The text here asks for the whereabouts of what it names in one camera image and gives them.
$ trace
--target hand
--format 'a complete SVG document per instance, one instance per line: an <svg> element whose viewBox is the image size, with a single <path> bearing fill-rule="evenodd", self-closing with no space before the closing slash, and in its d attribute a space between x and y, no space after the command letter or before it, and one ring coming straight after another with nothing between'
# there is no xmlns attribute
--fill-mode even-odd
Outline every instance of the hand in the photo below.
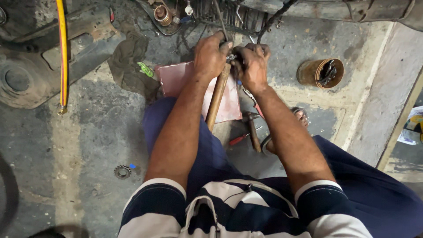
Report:
<svg viewBox="0 0 423 238"><path fill-rule="evenodd" d="M210 82L219 76L226 63L226 57L232 49L232 42L225 42L220 47L225 36L220 30L214 35L202 38L195 47L194 75Z"/></svg>
<svg viewBox="0 0 423 238"><path fill-rule="evenodd" d="M252 94L265 90L269 86L267 84L267 61L271 55L269 46L248 43L245 47L235 47L233 51L237 59L231 61L231 64L236 67L243 86Z"/></svg>

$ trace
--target pink tile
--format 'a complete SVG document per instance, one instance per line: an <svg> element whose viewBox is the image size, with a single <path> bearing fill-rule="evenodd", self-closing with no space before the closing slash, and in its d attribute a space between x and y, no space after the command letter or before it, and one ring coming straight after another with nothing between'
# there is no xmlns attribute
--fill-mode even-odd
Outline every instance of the pink tile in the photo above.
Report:
<svg viewBox="0 0 423 238"><path fill-rule="evenodd" d="M163 95L165 97L178 97L186 81L190 78L193 70L193 61L167 66L156 66L155 72L162 85ZM203 109L201 110L204 118L206 118L207 111L209 110L216 79L217 78L214 78L210 82L206 94L204 95ZM236 82L233 76L229 75L219 111L217 113L216 123L240 119L242 119L242 114L239 108Z"/></svg>

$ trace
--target forearm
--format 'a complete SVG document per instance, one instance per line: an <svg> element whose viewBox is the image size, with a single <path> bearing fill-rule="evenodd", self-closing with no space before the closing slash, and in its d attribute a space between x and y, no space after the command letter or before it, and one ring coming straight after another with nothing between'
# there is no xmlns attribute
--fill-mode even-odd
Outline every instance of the forearm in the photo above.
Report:
<svg viewBox="0 0 423 238"><path fill-rule="evenodd" d="M197 156L201 108L209 81L194 76L185 85L154 144L144 181L163 177L186 188Z"/></svg>
<svg viewBox="0 0 423 238"><path fill-rule="evenodd" d="M267 87L254 97L266 118L293 192L315 180L335 181L319 148L276 92Z"/></svg>

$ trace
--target striped shirt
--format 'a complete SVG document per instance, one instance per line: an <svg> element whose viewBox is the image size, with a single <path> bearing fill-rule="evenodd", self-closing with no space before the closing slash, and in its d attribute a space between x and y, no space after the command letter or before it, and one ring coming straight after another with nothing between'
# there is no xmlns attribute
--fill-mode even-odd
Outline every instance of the striped shirt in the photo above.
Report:
<svg viewBox="0 0 423 238"><path fill-rule="evenodd" d="M177 182L143 183L127 202L118 238L368 238L341 187L328 180L304 185L295 205L257 181L210 182L186 204Z"/></svg>

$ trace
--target dirty rag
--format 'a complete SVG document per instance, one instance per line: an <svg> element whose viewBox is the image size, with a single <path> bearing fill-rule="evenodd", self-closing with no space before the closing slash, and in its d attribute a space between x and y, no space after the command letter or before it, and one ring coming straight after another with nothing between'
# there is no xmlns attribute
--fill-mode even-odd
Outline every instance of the dirty rag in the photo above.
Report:
<svg viewBox="0 0 423 238"><path fill-rule="evenodd" d="M155 101L160 84L140 72L141 67L137 65L137 62L144 60L147 46L146 36L128 31L126 40L119 43L107 63L115 83L124 90L143 95L150 104Z"/></svg>

